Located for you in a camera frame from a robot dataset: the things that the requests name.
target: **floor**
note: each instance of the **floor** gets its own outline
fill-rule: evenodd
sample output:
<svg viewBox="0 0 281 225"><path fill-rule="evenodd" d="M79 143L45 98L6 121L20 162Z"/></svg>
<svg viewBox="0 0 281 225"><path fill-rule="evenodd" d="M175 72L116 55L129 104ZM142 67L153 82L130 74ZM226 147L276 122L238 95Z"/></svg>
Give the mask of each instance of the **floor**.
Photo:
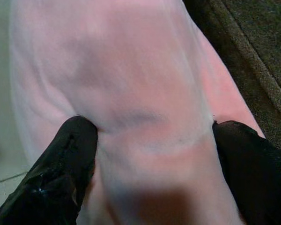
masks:
<svg viewBox="0 0 281 225"><path fill-rule="evenodd" d="M0 206L29 169L17 133L9 91L9 4L10 0L0 0Z"/></svg>

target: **tile floor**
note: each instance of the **tile floor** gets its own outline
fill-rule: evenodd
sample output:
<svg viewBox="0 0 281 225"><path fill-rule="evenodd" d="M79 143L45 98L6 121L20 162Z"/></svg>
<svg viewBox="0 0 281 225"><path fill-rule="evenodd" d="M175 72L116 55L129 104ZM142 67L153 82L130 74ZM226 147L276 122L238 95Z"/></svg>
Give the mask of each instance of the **tile floor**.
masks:
<svg viewBox="0 0 281 225"><path fill-rule="evenodd" d="M29 167L16 130L11 107L8 68L8 16L10 0L0 0L0 206Z"/></svg>

